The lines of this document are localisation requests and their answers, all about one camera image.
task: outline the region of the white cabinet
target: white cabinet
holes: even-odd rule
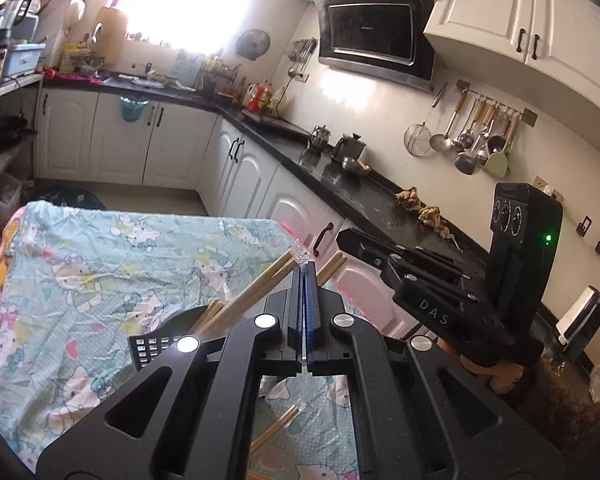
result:
[[[91,129],[98,94],[43,89],[38,107],[36,176],[87,180]]]
[[[340,231],[350,227],[355,225],[345,220]],[[337,251],[338,244],[334,240],[325,258],[330,258]],[[351,298],[380,332],[390,337],[403,337],[418,321],[394,303],[394,291],[384,284],[380,270],[349,254],[346,256],[347,262],[333,276],[338,290]]]
[[[242,136],[233,154],[220,216],[256,218],[279,163],[254,140]]]
[[[120,95],[100,94],[89,156],[89,180],[140,186],[157,104],[149,102],[140,118],[122,118]]]
[[[226,183],[234,169],[234,156],[230,152],[235,151],[239,142],[238,130],[226,119],[219,118],[206,149],[198,181],[198,193],[211,216],[220,214]]]
[[[341,216],[282,167],[276,171],[258,217],[280,222],[305,248],[317,253],[318,267],[326,261],[327,248],[342,225]]]
[[[218,116],[211,112],[160,103],[144,167],[145,186],[196,189]]]
[[[600,106],[600,7],[536,0],[526,63]]]
[[[425,33],[524,61],[532,7],[533,0],[438,0]]]

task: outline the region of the black plastic basket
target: black plastic basket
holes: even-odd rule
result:
[[[137,371],[147,366],[178,339],[189,333],[208,305],[190,308],[170,317],[152,332],[128,338],[129,352]]]

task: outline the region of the wall outlet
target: wall outlet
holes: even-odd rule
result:
[[[544,188],[547,187],[548,185],[549,185],[549,183],[542,180],[539,176],[535,177],[533,186],[537,187],[540,191],[544,191]],[[552,194],[552,196],[560,203],[562,203],[562,200],[564,200],[564,197],[555,189],[554,189],[554,193]]]

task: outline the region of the blue bucket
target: blue bucket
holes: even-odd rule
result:
[[[120,98],[120,111],[122,118],[127,123],[135,123],[142,115],[142,110],[149,104],[149,101],[135,101],[128,97]]]

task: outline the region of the triangular cutout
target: triangular cutout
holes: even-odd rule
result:
[[[438,376],[466,436],[476,436],[498,423],[496,414],[467,390],[448,370],[442,368]]]
[[[167,366],[158,368],[107,413],[107,424],[129,436],[140,438],[158,406],[171,373],[171,368]]]

